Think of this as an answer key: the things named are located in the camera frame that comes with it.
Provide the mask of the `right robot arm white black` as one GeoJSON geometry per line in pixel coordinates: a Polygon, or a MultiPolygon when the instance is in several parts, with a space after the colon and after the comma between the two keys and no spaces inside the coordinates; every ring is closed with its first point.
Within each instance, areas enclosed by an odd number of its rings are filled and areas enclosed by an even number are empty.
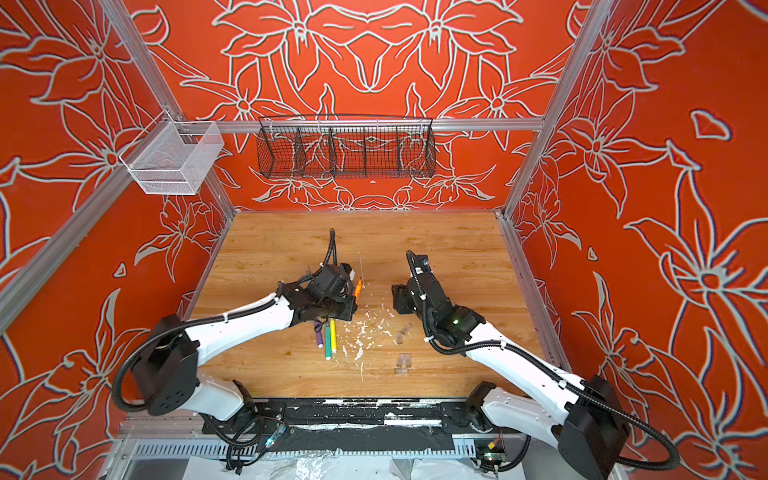
{"type": "Polygon", "coordinates": [[[670,471],[681,456],[663,433],[624,411],[613,386],[556,367],[507,338],[476,311],[451,302],[425,255],[406,253],[410,277],[392,288],[393,306],[414,314],[425,341],[445,356],[465,356],[522,391],[488,382],[469,401],[492,425],[517,430],[556,448],[586,479],[606,479],[615,465],[670,471]]]}

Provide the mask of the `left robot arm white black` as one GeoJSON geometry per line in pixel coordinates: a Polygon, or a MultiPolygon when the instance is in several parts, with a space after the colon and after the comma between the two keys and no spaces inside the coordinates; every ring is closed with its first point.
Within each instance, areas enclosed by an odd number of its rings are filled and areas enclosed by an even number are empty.
{"type": "Polygon", "coordinates": [[[199,373],[199,368],[245,342],[304,323],[350,321],[357,310],[355,272],[338,259],[336,235],[329,235],[317,270],[275,292],[217,316],[183,321],[162,318],[149,338],[118,368],[111,399],[126,413],[145,411],[162,416],[176,410],[205,420],[229,421],[247,409],[242,384],[199,373]]]}

